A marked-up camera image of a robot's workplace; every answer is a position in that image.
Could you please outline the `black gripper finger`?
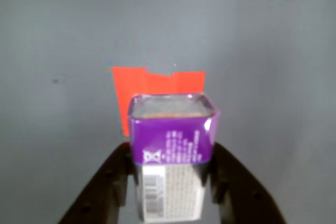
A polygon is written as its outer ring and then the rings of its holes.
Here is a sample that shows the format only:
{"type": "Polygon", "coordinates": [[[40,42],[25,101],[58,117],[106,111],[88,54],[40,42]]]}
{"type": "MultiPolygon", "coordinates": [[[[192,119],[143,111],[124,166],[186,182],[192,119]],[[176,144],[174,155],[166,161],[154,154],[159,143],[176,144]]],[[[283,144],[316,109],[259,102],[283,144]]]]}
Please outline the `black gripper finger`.
{"type": "Polygon", "coordinates": [[[118,223],[120,208],[126,203],[128,177],[134,171],[130,144],[122,143],[97,170],[59,223],[118,223]]]}
{"type": "Polygon", "coordinates": [[[212,202],[220,223],[285,223],[271,194],[224,146],[216,143],[209,167],[212,202]]]}

